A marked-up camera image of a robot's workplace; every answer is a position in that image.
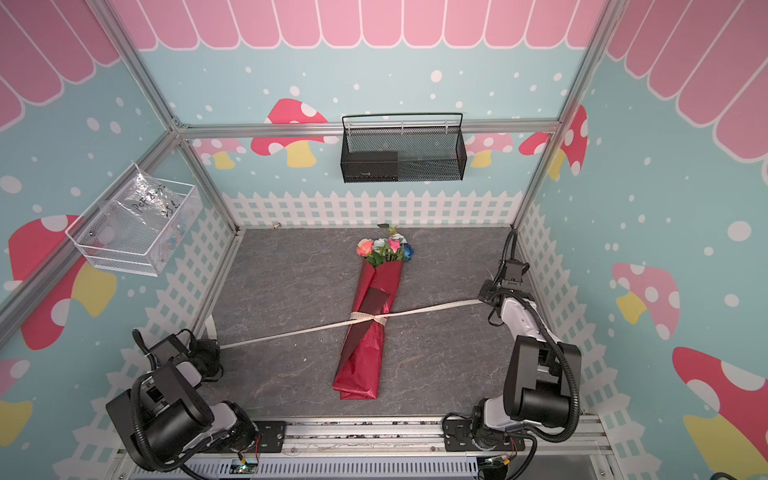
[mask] black mesh basket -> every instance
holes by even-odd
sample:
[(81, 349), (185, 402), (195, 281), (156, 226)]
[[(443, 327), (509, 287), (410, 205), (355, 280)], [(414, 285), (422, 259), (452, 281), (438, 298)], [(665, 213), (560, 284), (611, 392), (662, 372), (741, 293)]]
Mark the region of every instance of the black mesh basket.
[(345, 182), (462, 180), (467, 150), (462, 114), (342, 117)]

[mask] rose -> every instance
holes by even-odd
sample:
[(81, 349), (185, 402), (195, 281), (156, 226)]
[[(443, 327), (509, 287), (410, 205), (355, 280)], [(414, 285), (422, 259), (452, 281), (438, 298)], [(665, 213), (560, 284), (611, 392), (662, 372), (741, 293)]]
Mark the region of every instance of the rose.
[(357, 254), (367, 257), (373, 252), (373, 240), (363, 238), (357, 243)]

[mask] basket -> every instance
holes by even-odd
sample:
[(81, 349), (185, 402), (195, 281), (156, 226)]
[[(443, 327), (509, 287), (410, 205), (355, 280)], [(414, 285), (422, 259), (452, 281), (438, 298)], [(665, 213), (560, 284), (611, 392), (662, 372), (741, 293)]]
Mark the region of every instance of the basket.
[(462, 119), (453, 113), (342, 117), (344, 182), (462, 180)]
[[(104, 203), (103, 198), (92, 203), (67, 228), (67, 236), (92, 266), (101, 270), (160, 275), (203, 209), (200, 191), (195, 185), (161, 181), (183, 200), (160, 231), (148, 227), (111, 202), (95, 209), (97, 204)], [(135, 184), (134, 175), (113, 197), (122, 197), (126, 190), (135, 188)]]

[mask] white picket fence illustration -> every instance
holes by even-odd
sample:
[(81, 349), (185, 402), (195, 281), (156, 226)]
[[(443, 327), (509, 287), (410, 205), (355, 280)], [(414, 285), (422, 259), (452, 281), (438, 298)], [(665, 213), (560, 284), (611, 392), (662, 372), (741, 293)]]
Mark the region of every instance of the white picket fence illustration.
[(310, 197), (302, 192), (298, 197), (286, 193), (282, 197), (270, 193), (267, 197), (253, 194), (237, 198), (223, 195), (238, 223), (248, 227), (370, 227), (378, 223), (394, 225), (429, 225), (487, 227), (511, 223), (520, 208), (523, 193), (513, 197), (502, 192), (479, 196), (474, 191), (466, 197), (456, 192), (432, 196), (429, 192), (416, 196), (413, 192), (401, 196), (397, 192), (385, 196), (379, 192), (369, 196), (363, 192), (355, 197), (351, 192), (343, 197), (332, 192), (324, 197), (319, 192)]
[(531, 275), (545, 298), (539, 303), (546, 310), (554, 332), (565, 342), (581, 350), (581, 399), (583, 408), (600, 415), (621, 471), (629, 478), (657, 480), (661, 461), (646, 453), (641, 437), (645, 428), (633, 422), (627, 407), (631, 398), (619, 392), (614, 383), (617, 370), (604, 361), (606, 346), (594, 341), (596, 325), (584, 316), (587, 305), (576, 299), (577, 286), (568, 282), (570, 270), (563, 270), (563, 256), (558, 255), (556, 240), (550, 240), (540, 205), (532, 204), (521, 225), (525, 258), (531, 263)]
[[(197, 222), (200, 231), (191, 232), (193, 243), (184, 244), (184, 256), (175, 259), (176, 273), (166, 273), (167, 287), (156, 290), (157, 306), (146, 309), (147, 325), (139, 330), (148, 345), (154, 345), (169, 333), (177, 333), (192, 323), (229, 240), (230, 232), (215, 210), (204, 209)], [(93, 420), (72, 432), (78, 442), (74, 453), (53, 464), (60, 480), (103, 478), (121, 446), (106, 405), (118, 393), (129, 389), (136, 377), (149, 369), (149, 362), (136, 346), (122, 349), (120, 353), (125, 363), (120, 372), (107, 374), (111, 386), (109, 392), (102, 398), (91, 400), (95, 413)]]

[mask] cream ribbon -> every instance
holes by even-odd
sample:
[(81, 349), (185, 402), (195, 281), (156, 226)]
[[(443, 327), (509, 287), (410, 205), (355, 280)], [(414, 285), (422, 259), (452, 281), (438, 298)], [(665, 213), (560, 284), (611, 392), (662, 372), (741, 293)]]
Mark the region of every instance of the cream ribbon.
[(480, 300), (459, 300), (458, 302), (441, 303), (440, 305), (426, 306), (424, 308), (408, 310), (406, 312), (386, 313), (383, 315), (370, 315), (369, 313), (352, 312), (349, 315), (349, 320), (346, 320), (344, 322), (329, 323), (328, 325), (314, 326), (309, 329), (294, 330), (292, 332), (279, 333), (277, 335), (263, 336), (258, 339), (244, 340), (243, 342), (230, 343), (229, 345), (222, 345), (221, 349), (222, 350), (231, 349), (235, 346), (248, 345), (250, 343), (257, 343), (257, 342), (266, 342), (267, 340), (279, 339), (279, 338), (283, 338), (284, 336), (299, 335), (301, 333), (319, 332), (320, 330), (332, 329), (332, 328), (336, 328), (337, 326), (353, 325), (355, 323), (367, 322), (368, 320), (374, 320), (377, 323), (386, 325), (386, 320), (389, 317), (393, 317), (393, 316), (413, 315), (415, 313), (436, 312), (438, 310), (447, 310), (449, 308), (456, 308), (458, 306), (477, 305), (478, 303), (482, 303), (482, 302)]

